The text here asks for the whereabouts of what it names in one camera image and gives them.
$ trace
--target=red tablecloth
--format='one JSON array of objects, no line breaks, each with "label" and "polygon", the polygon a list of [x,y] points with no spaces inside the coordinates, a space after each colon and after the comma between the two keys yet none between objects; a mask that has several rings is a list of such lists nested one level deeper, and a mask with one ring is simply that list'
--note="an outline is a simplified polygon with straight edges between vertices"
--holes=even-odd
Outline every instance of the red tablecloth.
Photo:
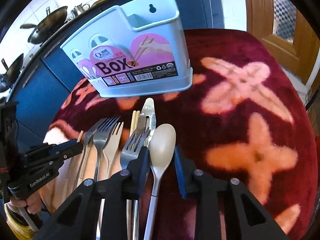
[{"label": "red tablecloth", "polygon": [[[193,85],[152,96],[157,125],[172,124],[177,145],[199,169],[220,179],[239,178],[291,239],[301,238],[314,206],[317,157],[299,96],[252,35],[203,29],[185,31],[185,36]],[[125,140],[132,111],[140,110],[146,98],[101,98],[83,79],[50,130],[74,139],[100,118],[120,114]],[[142,234],[151,186],[150,178],[142,201]],[[161,182],[153,239],[193,239],[194,226],[195,204],[181,199],[170,166]]]}]

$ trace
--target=wok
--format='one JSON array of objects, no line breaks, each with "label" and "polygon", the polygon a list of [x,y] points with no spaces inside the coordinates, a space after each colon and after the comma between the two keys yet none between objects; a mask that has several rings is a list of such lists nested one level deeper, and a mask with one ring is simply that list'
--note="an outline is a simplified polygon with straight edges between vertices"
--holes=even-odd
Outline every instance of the wok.
[{"label": "wok", "polygon": [[47,17],[44,18],[38,25],[35,24],[22,24],[21,29],[34,28],[33,32],[28,38],[28,42],[32,44],[41,44],[45,42],[55,31],[57,31],[65,22],[67,18],[68,6],[63,6],[52,13],[50,7],[47,7]]},{"label": "wok", "polygon": [[5,61],[2,60],[4,67],[7,69],[5,74],[0,74],[0,93],[7,91],[16,82],[20,75],[20,68],[23,64],[23,53],[8,68]]}]

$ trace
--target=kitchen counter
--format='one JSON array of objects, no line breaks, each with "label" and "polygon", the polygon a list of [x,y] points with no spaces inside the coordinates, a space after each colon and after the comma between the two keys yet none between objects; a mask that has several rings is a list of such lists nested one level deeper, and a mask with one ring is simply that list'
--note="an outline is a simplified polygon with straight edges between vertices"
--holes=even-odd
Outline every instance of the kitchen counter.
[{"label": "kitchen counter", "polygon": [[[20,102],[17,107],[20,146],[28,147],[42,142],[56,112],[83,77],[60,49],[61,44],[101,12],[129,1],[131,0],[97,1],[86,12],[63,25],[25,66],[7,97],[7,101]],[[183,29],[224,28],[221,0],[176,0],[176,2]]]}]

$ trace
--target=door glass panel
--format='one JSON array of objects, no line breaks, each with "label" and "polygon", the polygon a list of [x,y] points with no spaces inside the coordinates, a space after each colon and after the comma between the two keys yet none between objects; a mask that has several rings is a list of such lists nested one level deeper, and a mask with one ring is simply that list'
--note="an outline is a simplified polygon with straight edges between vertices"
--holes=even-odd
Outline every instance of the door glass panel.
[{"label": "door glass panel", "polygon": [[289,0],[273,0],[273,34],[293,43],[297,9]]}]

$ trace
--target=screw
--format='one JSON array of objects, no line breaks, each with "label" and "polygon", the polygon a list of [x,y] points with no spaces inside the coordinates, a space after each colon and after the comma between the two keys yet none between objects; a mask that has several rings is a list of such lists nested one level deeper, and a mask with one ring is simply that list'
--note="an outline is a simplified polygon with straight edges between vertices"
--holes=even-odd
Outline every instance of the screw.
[{"label": "screw", "polygon": [[84,182],[83,182],[83,184],[85,185],[85,186],[91,186],[92,184],[93,184],[93,180],[92,179],[86,179]]},{"label": "screw", "polygon": [[239,185],[239,183],[240,183],[239,179],[237,179],[237,178],[232,178],[230,181],[233,185]]},{"label": "screw", "polygon": [[202,176],[203,175],[203,171],[202,170],[195,170],[193,172],[196,176]]},{"label": "screw", "polygon": [[122,171],[120,171],[120,175],[121,176],[128,176],[130,174],[130,171],[128,171],[128,170],[122,170]]}]

